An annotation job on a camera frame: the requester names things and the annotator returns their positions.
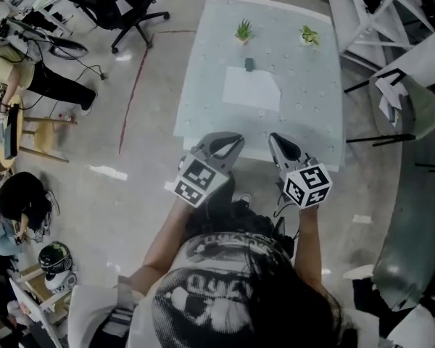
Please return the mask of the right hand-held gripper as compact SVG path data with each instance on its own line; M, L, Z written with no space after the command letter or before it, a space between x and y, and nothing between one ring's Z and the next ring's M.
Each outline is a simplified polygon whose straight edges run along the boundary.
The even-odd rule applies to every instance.
M271 133L268 138L270 153L280 170L276 183L282 197L298 208L318 206L324 202L333 186L323 163L306 154L292 141Z

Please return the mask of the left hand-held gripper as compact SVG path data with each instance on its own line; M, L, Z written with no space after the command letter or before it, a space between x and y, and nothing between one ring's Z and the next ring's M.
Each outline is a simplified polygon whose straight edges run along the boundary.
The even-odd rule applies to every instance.
M172 192L192 207L199 207L229 181L244 145L239 133L207 134L181 160Z

